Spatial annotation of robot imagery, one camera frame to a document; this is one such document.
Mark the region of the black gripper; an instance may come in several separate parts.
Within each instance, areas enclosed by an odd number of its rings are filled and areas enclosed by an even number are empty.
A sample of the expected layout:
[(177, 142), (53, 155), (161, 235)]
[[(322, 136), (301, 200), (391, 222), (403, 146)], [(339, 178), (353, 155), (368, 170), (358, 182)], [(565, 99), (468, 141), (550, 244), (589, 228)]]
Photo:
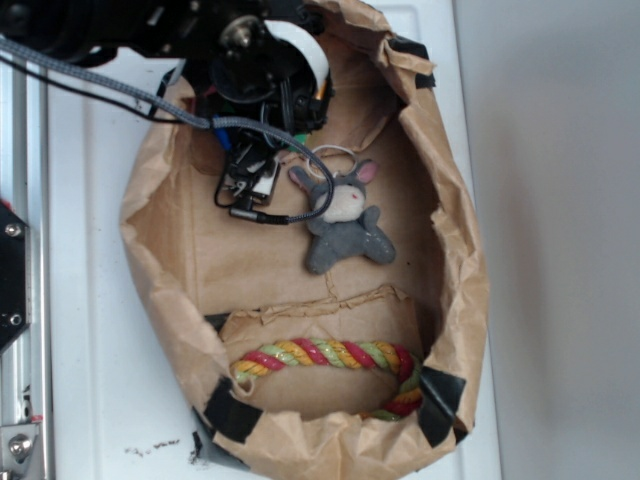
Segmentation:
[(216, 57), (207, 86), (252, 117), (289, 134), (324, 126), (332, 96), (329, 61), (317, 37), (320, 14), (308, 9), (214, 9)]

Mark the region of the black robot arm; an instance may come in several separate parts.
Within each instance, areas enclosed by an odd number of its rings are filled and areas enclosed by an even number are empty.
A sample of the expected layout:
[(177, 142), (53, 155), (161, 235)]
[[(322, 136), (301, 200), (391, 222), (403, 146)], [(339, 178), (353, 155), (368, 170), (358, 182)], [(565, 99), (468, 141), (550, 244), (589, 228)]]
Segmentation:
[[(4, 1), (1, 61), (121, 92), (165, 111), (171, 123), (251, 128), (278, 140), (327, 121), (333, 87), (317, 40), (323, 30), (302, 1)], [(218, 106), (186, 113), (95, 73), (122, 48), (182, 60), (176, 73), (196, 95), (217, 95)]]

